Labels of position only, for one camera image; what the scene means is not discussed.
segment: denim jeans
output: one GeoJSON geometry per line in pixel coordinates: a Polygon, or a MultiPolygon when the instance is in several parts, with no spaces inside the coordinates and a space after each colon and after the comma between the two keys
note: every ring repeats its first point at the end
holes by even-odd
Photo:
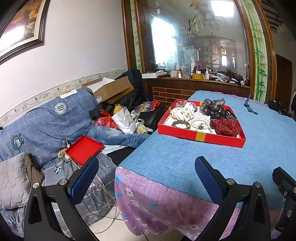
{"type": "Polygon", "coordinates": [[[127,134],[114,128],[90,126],[85,135],[106,145],[122,145],[137,148],[148,137],[148,134],[127,134]]]}

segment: embroidered logo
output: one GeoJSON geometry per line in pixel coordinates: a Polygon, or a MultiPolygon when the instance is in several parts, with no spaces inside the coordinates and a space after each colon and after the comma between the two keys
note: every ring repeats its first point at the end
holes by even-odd
{"type": "Polygon", "coordinates": [[[59,115],[64,114],[66,110],[67,110],[67,105],[64,102],[59,102],[54,107],[54,111],[59,115]]]}
{"type": "Polygon", "coordinates": [[[13,145],[14,148],[20,149],[22,145],[24,144],[24,139],[21,134],[13,136],[11,139],[11,144],[13,145]]]}
{"type": "Polygon", "coordinates": [[[63,169],[62,169],[62,167],[61,166],[59,166],[59,167],[57,167],[57,166],[55,166],[55,173],[58,175],[59,174],[59,171],[62,171],[63,169]]]}

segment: blue tablecloth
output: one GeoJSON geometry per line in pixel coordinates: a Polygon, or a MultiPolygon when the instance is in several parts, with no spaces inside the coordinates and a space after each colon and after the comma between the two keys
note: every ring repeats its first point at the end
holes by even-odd
{"type": "Polygon", "coordinates": [[[284,198],[272,181],[272,172],[282,167],[296,179],[296,123],[268,106],[249,102],[258,115],[249,113],[245,100],[197,91],[189,100],[224,98],[238,118],[246,143],[243,148],[191,141],[155,132],[120,166],[189,196],[211,201],[199,180],[194,162],[204,156],[225,178],[239,184],[262,183],[270,210],[282,208],[284,198]]]}

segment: red tray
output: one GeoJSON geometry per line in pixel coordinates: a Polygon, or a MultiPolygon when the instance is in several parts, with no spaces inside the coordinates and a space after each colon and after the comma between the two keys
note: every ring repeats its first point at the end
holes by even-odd
{"type": "MultiPolygon", "coordinates": [[[[209,134],[205,132],[192,131],[192,130],[186,130],[186,129],[181,129],[181,128],[172,127],[172,126],[166,126],[164,123],[166,122],[167,118],[170,116],[171,110],[175,108],[176,103],[178,101],[184,101],[184,100],[176,100],[159,121],[158,123],[159,134],[189,139],[193,141],[201,141],[201,142],[213,143],[218,145],[243,148],[246,142],[246,136],[244,135],[244,131],[242,130],[242,127],[237,119],[235,119],[235,122],[237,124],[237,130],[239,131],[240,138],[226,137],[221,135],[209,134]]],[[[190,102],[194,102],[197,106],[201,106],[202,104],[202,102],[199,102],[199,101],[190,100],[190,102]]],[[[224,109],[228,109],[234,115],[232,109],[229,106],[224,106],[224,109]]]]}
{"type": "Polygon", "coordinates": [[[82,166],[90,156],[97,156],[103,149],[104,145],[102,143],[87,136],[82,136],[66,150],[66,153],[73,161],[82,166]]]}

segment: framed painting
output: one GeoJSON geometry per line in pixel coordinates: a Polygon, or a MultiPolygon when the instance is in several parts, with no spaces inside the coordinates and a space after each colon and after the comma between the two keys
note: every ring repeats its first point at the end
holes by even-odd
{"type": "Polygon", "coordinates": [[[0,64],[13,54],[43,43],[50,0],[28,0],[0,30],[0,64]]]}

